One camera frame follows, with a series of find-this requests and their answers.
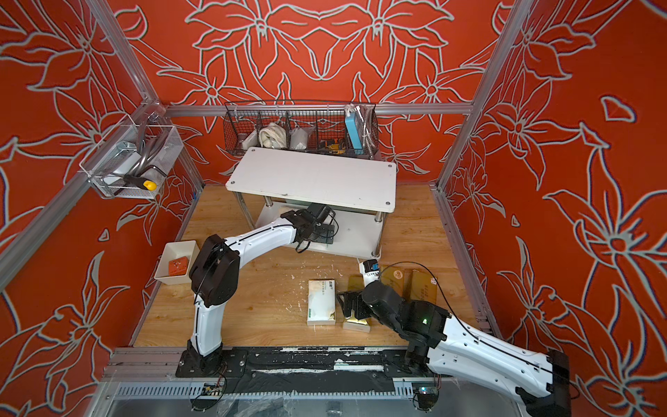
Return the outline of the gold tissue pack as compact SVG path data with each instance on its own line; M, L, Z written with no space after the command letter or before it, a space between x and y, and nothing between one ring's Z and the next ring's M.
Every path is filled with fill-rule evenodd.
M361 275L354 275L348 278L347 290L338 293L337 300L344 315L343 328L345 330L369 333L371 330L368 318L361 318L363 308L359 293L364 288L364 281Z
M383 284L393 289L398 295L404 295L406 275L402 269L397 267L387 267L382 271L380 280Z
M417 269L412 270L407 289L408 300L436 304L438 292L437 283L430 274Z

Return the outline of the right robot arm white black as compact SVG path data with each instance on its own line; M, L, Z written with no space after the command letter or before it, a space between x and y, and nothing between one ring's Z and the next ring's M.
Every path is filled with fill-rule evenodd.
M408 301L381 281L339 293L345 316L373 317L408 343L406 366L473 382L524 405L531 416L571 415L569 358L497 339L432 302Z

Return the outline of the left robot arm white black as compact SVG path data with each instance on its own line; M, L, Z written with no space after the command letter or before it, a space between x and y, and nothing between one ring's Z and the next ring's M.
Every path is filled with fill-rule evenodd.
M175 376L210 377L222 365L222 323L225 307L238 289L241 269L256 258L285 245L302 253L312 243L332 243L338 233L335 211L312 203L288 210L271 223L248 233L209 236L189 272L196 308L193 332L182 352Z

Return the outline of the white two-tier shelf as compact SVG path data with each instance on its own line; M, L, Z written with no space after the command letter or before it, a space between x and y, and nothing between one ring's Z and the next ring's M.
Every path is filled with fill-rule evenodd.
M225 187L253 228L310 203L328 205L336 236L309 249L378 259L386 217L396 207L396 178L396 165L387 161L252 148Z

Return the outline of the white cup in basket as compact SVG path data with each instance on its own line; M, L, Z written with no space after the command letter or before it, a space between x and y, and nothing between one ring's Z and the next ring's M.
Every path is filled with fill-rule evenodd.
M289 133L290 133L289 149L302 151L308 148L308 141L312 136L312 134L314 133L314 128L298 127L291 130Z

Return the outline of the white cloth roll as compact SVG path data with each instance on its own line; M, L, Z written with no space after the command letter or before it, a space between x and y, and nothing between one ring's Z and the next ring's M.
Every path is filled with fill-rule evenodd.
M260 146L267 149L286 149L288 138L286 130L277 123L270 123L259 130L258 141Z

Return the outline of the blue box in basket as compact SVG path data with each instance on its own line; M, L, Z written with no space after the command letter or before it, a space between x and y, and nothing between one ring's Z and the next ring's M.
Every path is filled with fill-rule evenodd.
M347 128L347 133L349 135L350 142L352 147L357 155L363 153L363 144L362 144L362 134L361 134L361 113L357 106L352 104L346 105L344 108L345 112L345 125Z

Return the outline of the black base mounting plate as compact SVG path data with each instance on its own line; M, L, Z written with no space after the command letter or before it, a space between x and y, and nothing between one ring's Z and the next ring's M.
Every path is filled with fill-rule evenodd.
M178 378L240 378L252 372L315 374L335 371L379 373L389 378L432 377L434 372L407 357L406 347L220 347L203 359L193 349L177 361Z

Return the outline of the orange block in tray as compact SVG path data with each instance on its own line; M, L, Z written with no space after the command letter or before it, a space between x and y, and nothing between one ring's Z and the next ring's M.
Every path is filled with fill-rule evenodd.
M189 257L181 256L168 262L168 276L187 276L189 270Z

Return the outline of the white square tray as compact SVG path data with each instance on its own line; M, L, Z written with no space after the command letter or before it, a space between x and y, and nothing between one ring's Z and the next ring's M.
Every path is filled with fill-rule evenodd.
M196 241L167 243L157 265L156 281L165 285L191 283L189 272L199 252Z

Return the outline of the yellow handled tool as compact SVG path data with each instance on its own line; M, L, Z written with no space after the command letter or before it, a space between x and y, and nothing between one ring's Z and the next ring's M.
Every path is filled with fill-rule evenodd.
M144 177L135 177L134 175L124 175L122 184L116 186L114 196L149 198L152 193L158 189L155 182Z

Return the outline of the clear plastic wall bin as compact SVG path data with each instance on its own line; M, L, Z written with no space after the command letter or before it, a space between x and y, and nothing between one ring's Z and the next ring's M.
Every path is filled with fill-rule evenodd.
M136 123L124 116L92 147L79 167L103 199L155 200L182 150L183 142L174 125ZM114 196L124 175L144 177L155 182L158 189L149 198Z

